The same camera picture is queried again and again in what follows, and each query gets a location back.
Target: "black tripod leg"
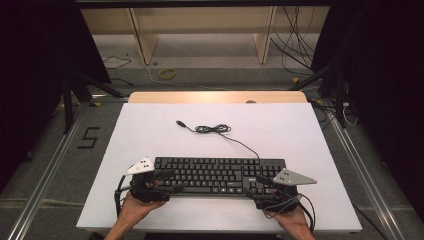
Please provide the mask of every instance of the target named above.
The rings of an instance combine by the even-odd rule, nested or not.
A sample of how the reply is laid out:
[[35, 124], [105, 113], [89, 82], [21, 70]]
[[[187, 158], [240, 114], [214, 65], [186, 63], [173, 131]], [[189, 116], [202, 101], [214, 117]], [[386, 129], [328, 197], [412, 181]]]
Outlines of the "black tripod leg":
[[67, 76], [63, 80], [63, 104], [65, 105], [65, 131], [63, 133], [67, 134], [69, 129], [71, 129], [72, 124], [74, 123], [71, 87]]

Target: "white table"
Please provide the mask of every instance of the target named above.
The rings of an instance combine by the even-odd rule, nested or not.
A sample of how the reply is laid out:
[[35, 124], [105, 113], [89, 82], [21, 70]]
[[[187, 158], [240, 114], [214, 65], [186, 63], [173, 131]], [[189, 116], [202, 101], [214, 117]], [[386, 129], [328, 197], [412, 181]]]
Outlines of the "white table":
[[[261, 158], [284, 158], [287, 168], [314, 178], [299, 186], [316, 211], [316, 231], [357, 232], [361, 225], [308, 103], [125, 104], [77, 227], [99, 231], [116, 220], [113, 192], [125, 170], [145, 156], [255, 157], [241, 145], [194, 128], [225, 123], [228, 137], [254, 149]], [[173, 197], [135, 227], [146, 232], [278, 233], [252, 200]]]

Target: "person's left hand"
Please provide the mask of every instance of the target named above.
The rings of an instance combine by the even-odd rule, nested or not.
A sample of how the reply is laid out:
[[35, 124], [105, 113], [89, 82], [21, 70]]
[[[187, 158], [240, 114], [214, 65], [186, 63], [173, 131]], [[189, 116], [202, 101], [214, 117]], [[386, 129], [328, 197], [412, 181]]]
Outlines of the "person's left hand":
[[122, 239], [150, 211], [163, 206], [166, 202], [143, 203], [128, 191], [118, 220], [105, 239]]
[[135, 199], [128, 191], [119, 214], [118, 221], [123, 221], [131, 226], [135, 226], [141, 219], [145, 218], [150, 211], [163, 206], [166, 202], [143, 203]]

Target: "keyboard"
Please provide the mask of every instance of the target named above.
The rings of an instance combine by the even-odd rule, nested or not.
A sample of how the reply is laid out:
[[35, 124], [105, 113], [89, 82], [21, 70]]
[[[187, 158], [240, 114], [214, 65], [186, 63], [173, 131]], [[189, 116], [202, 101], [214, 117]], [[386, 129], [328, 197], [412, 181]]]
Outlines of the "keyboard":
[[176, 196], [244, 197], [244, 188], [271, 194], [256, 175], [275, 177], [285, 168], [284, 159], [156, 157], [155, 169], [174, 169], [175, 176], [159, 186], [185, 184]]

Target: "hand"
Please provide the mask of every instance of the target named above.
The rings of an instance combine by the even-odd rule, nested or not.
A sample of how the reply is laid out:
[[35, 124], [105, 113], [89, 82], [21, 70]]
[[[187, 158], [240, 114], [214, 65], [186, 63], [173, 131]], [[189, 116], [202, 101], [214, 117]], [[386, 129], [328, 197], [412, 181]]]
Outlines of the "hand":
[[143, 203], [128, 191], [118, 220], [105, 239], [122, 239], [150, 211], [163, 206], [165, 202]]
[[309, 229], [308, 222], [306, 222], [305, 214], [299, 206], [297, 206], [293, 212], [277, 214], [274, 212], [266, 212], [266, 214], [268, 216], [273, 216], [278, 224], [295, 239], [315, 239]]

